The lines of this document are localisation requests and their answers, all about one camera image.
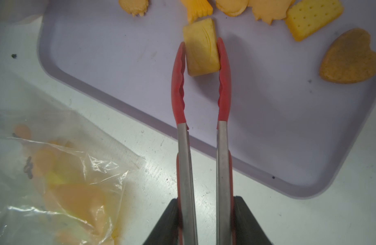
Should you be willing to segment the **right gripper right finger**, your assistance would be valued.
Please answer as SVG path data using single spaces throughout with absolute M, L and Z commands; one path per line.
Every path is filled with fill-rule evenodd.
M 242 197 L 234 197 L 234 245 L 272 245 Z

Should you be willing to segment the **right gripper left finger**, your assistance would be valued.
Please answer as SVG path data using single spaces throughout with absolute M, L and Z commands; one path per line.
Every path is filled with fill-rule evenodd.
M 178 218 L 178 200 L 172 199 L 143 245 L 177 245 Z

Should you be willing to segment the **red metal tongs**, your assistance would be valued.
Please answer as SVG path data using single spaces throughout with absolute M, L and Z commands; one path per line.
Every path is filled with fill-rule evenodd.
M 222 38 L 217 40 L 220 59 L 217 144 L 212 147 L 198 139 L 190 144 L 189 127 L 185 117 L 184 73 L 186 44 L 178 48 L 171 79 L 171 103 L 177 126 L 178 153 L 176 157 L 178 191 L 178 244 L 198 244 L 198 229 L 194 197 L 194 178 L 191 150 L 194 149 L 216 161 L 216 243 L 235 244 L 233 163 L 228 145 L 228 119 L 232 102 L 232 75 L 226 47 Z

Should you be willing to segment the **yellow rectangular cookie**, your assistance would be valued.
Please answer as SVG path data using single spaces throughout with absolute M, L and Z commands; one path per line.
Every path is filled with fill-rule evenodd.
M 192 77 L 219 71 L 220 58 L 212 18 L 183 27 L 188 74 Z

